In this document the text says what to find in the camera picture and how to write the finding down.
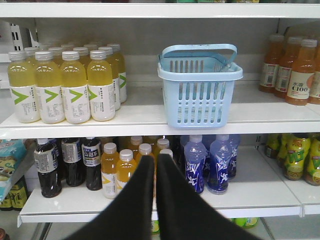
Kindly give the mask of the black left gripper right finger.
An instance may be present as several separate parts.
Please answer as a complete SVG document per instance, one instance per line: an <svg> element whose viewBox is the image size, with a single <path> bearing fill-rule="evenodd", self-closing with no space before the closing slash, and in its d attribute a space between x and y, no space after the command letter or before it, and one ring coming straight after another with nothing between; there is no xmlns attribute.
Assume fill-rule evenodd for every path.
<svg viewBox="0 0 320 240"><path fill-rule="evenodd" d="M159 155L156 174L156 205L162 240L257 239L203 200L168 154Z"/></svg>

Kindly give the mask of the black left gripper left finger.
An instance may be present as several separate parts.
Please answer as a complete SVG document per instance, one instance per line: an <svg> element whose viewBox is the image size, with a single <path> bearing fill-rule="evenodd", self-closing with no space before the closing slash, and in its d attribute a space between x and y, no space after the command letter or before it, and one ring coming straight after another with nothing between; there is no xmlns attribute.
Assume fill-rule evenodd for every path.
<svg viewBox="0 0 320 240"><path fill-rule="evenodd" d="M143 157L129 182L92 221L66 240L150 240L155 163Z"/></svg>

